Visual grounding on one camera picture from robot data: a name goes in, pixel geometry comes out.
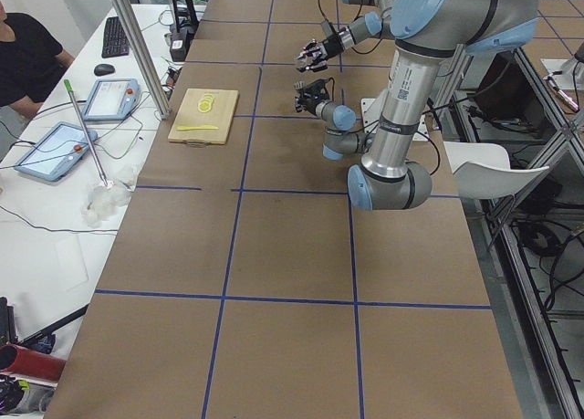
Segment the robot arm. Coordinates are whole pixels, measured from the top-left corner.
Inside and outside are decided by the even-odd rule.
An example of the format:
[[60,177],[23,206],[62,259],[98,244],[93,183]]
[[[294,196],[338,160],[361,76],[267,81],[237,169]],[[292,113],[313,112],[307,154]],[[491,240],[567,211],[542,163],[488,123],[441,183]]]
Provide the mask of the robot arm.
[[297,57],[297,69],[320,71],[328,59],[370,38],[393,38],[397,61],[381,93],[377,130],[371,140],[354,131],[356,115],[332,101],[320,79],[297,83],[295,109],[327,122],[323,154],[338,160],[360,153],[349,168],[348,191],[361,210],[410,209],[432,190],[428,171],[406,157],[440,65],[457,46],[467,53],[501,52],[525,45],[535,34],[539,0],[343,0],[375,5],[377,12],[335,30],[324,21],[326,38],[310,41]]
[[296,57],[299,72],[319,72],[328,68],[328,60],[370,38],[394,39],[390,29],[394,0],[343,0],[347,5],[360,7],[353,21],[336,29],[327,18],[318,0],[318,10],[323,17],[320,26],[325,34],[321,41],[311,39]]

